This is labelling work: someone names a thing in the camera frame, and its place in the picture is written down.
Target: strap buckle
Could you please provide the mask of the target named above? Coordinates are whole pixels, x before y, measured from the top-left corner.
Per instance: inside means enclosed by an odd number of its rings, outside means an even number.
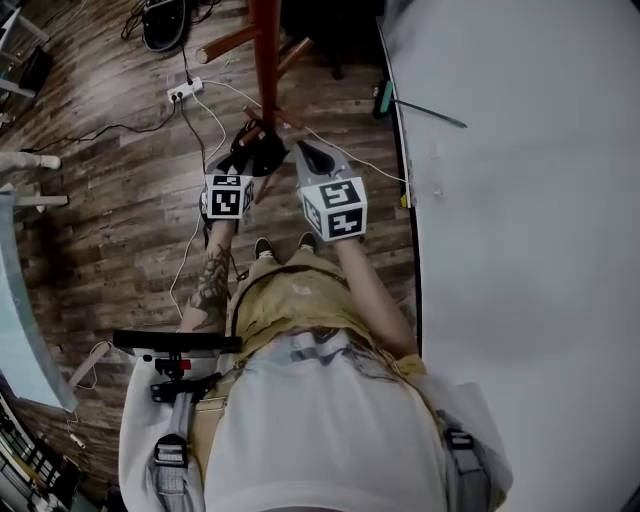
[[[470,434],[455,428],[448,428],[444,437],[451,450],[473,450],[475,443]]]
[[[170,468],[186,468],[189,465],[187,442],[177,434],[160,438],[154,450],[156,465]]]

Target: green tool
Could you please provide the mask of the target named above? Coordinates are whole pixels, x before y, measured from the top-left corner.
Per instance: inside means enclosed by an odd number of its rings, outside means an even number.
[[[411,103],[407,103],[406,101],[400,101],[392,98],[393,95],[393,82],[391,80],[382,80],[378,87],[376,88],[375,98],[376,102],[373,107],[373,117],[376,119],[380,119],[385,114],[389,113],[389,104],[393,101],[394,103],[398,103],[400,105],[404,105],[405,107],[415,108],[420,112],[424,112],[425,114],[429,114],[440,119],[444,119],[449,123],[457,126],[458,128],[467,128],[467,125],[462,121],[458,121],[453,117],[445,116],[444,114],[438,114],[438,112],[434,112],[433,110],[428,110],[423,107],[419,107],[418,105],[412,105]]]

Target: sneaker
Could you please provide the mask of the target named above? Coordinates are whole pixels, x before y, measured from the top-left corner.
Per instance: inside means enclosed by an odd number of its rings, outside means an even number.
[[[260,237],[256,240],[255,245],[256,259],[273,258],[273,246],[267,238]]]
[[[316,235],[314,235],[311,231],[307,231],[306,233],[304,233],[298,241],[298,249],[304,249],[315,254],[318,250],[318,241],[316,240]]]

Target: tattoo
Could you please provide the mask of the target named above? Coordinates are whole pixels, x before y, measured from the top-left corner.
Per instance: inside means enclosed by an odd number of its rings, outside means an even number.
[[[223,249],[220,246],[218,248],[220,249],[218,254],[207,253],[198,287],[189,299],[189,305],[207,315],[207,318],[194,330],[213,327],[214,331],[224,334],[231,249]]]

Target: white wall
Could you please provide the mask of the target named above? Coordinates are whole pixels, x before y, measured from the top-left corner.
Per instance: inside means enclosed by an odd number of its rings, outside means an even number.
[[[630,0],[389,0],[429,368],[480,383],[505,510],[640,484],[640,13]]]

